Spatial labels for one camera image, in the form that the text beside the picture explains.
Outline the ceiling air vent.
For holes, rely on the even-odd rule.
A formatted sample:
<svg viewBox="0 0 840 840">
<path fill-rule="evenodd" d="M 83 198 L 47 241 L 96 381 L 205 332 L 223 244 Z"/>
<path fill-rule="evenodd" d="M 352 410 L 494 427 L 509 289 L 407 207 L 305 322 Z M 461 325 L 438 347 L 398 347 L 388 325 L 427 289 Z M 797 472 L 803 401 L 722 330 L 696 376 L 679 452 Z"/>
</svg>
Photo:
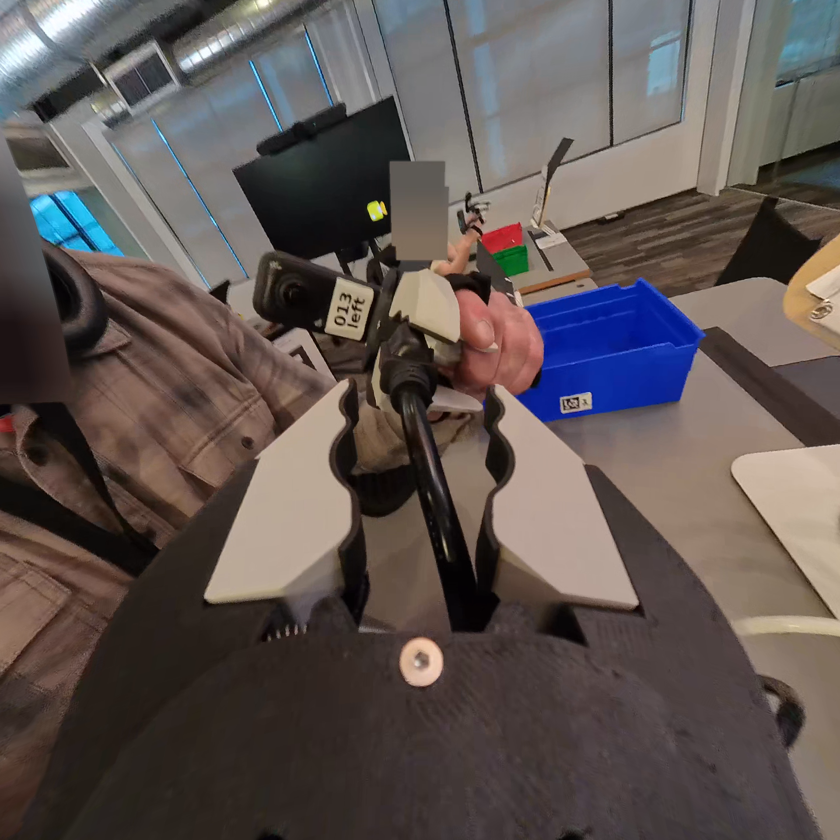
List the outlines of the ceiling air vent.
<svg viewBox="0 0 840 840">
<path fill-rule="evenodd" d="M 132 115 L 148 111 L 183 87 L 181 72 L 157 40 L 111 64 L 103 76 Z"/>
</svg>

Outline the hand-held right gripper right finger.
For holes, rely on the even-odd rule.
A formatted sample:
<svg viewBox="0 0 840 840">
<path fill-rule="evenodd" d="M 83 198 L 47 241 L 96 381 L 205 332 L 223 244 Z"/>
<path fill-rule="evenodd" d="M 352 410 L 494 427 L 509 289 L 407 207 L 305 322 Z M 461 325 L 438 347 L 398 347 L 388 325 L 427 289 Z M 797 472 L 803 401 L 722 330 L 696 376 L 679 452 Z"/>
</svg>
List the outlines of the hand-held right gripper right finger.
<svg viewBox="0 0 840 840">
<path fill-rule="evenodd" d="M 537 611 L 639 607 L 585 462 L 501 386 L 487 393 L 485 426 L 496 485 L 476 542 L 479 593 Z"/>
</svg>

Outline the wooden document board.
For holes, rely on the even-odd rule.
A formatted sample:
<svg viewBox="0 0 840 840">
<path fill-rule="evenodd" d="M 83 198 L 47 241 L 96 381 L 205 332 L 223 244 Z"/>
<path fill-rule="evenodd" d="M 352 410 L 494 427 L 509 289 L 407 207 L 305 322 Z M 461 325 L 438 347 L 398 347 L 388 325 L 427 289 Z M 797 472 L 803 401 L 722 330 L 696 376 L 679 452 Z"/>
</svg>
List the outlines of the wooden document board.
<svg viewBox="0 0 840 840">
<path fill-rule="evenodd" d="M 822 302 L 812 297 L 805 285 L 839 265 L 839 236 L 821 247 L 798 269 L 784 294 L 783 311 L 787 319 L 839 350 L 839 297 Z"/>
</svg>

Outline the grey side table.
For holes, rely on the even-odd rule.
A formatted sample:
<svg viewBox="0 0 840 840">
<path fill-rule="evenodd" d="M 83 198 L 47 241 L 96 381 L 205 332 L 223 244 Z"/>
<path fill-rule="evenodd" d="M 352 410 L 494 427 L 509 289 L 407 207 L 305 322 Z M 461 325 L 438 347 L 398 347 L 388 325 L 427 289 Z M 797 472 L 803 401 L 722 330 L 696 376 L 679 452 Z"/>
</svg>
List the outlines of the grey side table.
<svg viewBox="0 0 840 840">
<path fill-rule="evenodd" d="M 522 243 L 528 249 L 530 271 L 510 279 L 519 291 L 523 304 L 530 305 L 596 289 L 590 268 L 555 226 L 550 222 L 540 228 L 532 227 L 530 222 L 520 224 Z M 486 220 L 484 232 L 493 229 L 493 224 Z M 470 248 L 465 270 L 478 271 L 476 244 Z"/>
</svg>

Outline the black webcam bar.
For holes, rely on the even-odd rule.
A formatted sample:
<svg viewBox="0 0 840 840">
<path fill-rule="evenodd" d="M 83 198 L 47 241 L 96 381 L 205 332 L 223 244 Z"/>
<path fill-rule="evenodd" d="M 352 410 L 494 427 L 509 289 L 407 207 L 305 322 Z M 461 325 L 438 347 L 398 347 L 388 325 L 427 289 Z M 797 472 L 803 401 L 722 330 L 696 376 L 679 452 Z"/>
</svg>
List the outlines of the black webcam bar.
<svg viewBox="0 0 840 840">
<path fill-rule="evenodd" d="M 278 154 L 301 143 L 314 140 L 347 118 L 345 103 L 338 102 L 260 141 L 256 146 L 257 155 L 262 157 Z"/>
</svg>

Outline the blue plastic bin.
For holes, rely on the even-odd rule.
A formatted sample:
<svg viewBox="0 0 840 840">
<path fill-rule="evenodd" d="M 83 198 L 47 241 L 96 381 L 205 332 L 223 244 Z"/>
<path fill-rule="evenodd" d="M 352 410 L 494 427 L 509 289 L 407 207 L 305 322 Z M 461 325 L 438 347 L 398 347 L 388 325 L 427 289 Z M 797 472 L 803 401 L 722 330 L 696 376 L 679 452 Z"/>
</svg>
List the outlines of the blue plastic bin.
<svg viewBox="0 0 840 840">
<path fill-rule="evenodd" d="M 539 383 L 519 401 L 544 423 L 676 403 L 706 334 L 644 279 L 534 303 Z"/>
</svg>

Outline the black headphones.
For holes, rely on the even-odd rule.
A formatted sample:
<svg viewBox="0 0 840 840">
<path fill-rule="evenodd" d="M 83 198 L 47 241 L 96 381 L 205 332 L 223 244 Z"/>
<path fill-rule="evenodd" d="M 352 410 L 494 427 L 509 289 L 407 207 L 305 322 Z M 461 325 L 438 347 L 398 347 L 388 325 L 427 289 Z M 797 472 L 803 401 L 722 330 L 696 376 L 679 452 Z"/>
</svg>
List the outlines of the black headphones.
<svg viewBox="0 0 840 840">
<path fill-rule="evenodd" d="M 81 357 L 102 339 L 109 313 L 102 292 L 78 260 L 47 241 L 41 246 L 56 298 L 62 336 L 70 359 Z"/>
</svg>

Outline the person in plaid shirt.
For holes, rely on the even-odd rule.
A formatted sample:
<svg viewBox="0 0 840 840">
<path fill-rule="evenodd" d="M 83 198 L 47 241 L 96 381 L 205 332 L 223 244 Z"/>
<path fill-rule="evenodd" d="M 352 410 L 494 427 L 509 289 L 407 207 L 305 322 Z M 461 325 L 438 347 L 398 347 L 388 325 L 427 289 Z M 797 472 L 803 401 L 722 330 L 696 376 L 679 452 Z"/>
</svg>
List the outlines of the person in plaid shirt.
<svg viewBox="0 0 840 840">
<path fill-rule="evenodd" d="M 163 548 L 329 388 L 228 306 L 146 260 L 43 247 L 62 321 L 79 288 L 108 320 L 70 356 L 70 415 L 119 515 L 34 410 L 2 407 L 2 477 L 124 538 Z M 25 809 L 92 649 L 130 575 L 2 512 L 2 822 Z"/>
</svg>

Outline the black chair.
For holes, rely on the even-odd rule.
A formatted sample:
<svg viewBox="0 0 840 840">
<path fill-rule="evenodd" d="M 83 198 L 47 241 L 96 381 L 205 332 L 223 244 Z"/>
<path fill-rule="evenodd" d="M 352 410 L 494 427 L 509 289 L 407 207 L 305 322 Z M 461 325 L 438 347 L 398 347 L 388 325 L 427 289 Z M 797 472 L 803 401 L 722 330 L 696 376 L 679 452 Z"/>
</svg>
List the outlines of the black chair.
<svg viewBox="0 0 840 840">
<path fill-rule="evenodd" d="M 822 246 L 779 212 L 780 198 L 766 196 L 747 233 L 717 278 L 714 287 L 766 277 L 787 286 Z"/>
</svg>

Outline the black document stand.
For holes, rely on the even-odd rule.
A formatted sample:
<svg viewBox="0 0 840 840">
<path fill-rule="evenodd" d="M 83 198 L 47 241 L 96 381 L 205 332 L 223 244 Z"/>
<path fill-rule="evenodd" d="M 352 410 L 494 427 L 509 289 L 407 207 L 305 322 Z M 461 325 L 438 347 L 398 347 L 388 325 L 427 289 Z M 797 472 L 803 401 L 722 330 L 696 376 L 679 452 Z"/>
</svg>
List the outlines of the black document stand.
<svg viewBox="0 0 840 840">
<path fill-rule="evenodd" d="M 541 169 L 538 191 L 534 199 L 531 215 L 531 226 L 534 228 L 540 228 L 543 225 L 548 199 L 551 193 L 551 181 L 560 165 L 564 162 L 564 158 L 570 151 L 573 142 L 571 138 L 562 138 L 549 158 L 548 163 Z"/>
</svg>

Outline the silver ceiling duct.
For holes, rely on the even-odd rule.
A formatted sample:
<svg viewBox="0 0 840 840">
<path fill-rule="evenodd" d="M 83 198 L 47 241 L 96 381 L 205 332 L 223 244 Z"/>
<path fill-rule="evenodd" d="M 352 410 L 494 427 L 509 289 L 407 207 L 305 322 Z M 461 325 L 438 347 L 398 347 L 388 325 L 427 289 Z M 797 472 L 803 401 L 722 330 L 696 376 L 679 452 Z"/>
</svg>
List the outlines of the silver ceiling duct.
<svg viewBox="0 0 840 840">
<path fill-rule="evenodd" d="M 2 2 L 2 111 L 57 88 L 95 65 L 104 68 L 112 50 L 133 39 L 152 39 L 151 30 L 179 14 L 205 15 L 188 25 L 169 48 L 186 77 L 204 73 L 256 41 L 334 6 L 324 1 Z"/>
</svg>

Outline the black flat bar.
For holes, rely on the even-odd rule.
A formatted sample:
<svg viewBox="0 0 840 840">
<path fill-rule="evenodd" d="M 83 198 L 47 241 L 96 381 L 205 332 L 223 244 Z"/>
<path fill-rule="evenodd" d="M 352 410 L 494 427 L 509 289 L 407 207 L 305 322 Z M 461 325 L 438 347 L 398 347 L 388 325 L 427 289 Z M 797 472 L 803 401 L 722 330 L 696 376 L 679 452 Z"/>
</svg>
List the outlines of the black flat bar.
<svg viewBox="0 0 840 840">
<path fill-rule="evenodd" d="M 476 268 L 480 274 L 490 279 L 490 285 L 494 291 L 505 295 L 511 303 L 523 308 L 519 291 L 515 288 L 506 271 L 481 242 L 476 244 Z"/>
</svg>

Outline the person's left hand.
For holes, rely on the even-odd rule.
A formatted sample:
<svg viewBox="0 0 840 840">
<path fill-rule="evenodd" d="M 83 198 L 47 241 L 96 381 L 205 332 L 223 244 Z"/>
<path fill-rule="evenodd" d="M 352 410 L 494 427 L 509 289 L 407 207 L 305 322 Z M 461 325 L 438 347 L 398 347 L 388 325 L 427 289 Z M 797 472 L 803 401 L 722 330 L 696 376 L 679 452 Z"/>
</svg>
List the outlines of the person's left hand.
<svg viewBox="0 0 840 840">
<path fill-rule="evenodd" d="M 472 290 L 456 292 L 462 350 L 454 366 L 438 370 L 462 393 L 482 402 L 492 385 L 517 396 L 543 365 L 543 340 L 531 314 L 492 291 L 485 303 Z"/>
</svg>

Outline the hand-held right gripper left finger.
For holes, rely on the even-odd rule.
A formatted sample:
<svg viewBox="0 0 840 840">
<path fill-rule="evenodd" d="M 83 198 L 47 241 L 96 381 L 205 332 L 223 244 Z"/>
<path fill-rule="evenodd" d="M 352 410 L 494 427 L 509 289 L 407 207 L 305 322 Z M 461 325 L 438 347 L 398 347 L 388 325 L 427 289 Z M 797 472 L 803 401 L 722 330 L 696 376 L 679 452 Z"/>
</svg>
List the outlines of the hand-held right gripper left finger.
<svg viewBox="0 0 840 840">
<path fill-rule="evenodd" d="M 323 598 L 364 609 L 366 552 L 350 487 L 358 395 L 336 384 L 257 458 L 204 591 L 210 605 L 273 602 L 306 624 Z"/>
</svg>

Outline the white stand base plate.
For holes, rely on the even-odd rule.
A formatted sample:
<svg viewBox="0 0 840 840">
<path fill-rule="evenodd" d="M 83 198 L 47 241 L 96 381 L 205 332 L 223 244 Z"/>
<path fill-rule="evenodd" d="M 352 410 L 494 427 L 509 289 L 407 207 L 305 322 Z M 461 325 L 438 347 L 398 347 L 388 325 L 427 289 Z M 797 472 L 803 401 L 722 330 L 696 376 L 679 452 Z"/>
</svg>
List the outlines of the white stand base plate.
<svg viewBox="0 0 840 840">
<path fill-rule="evenodd" d="M 839 617 L 839 445 L 742 455 L 731 475 Z"/>
</svg>

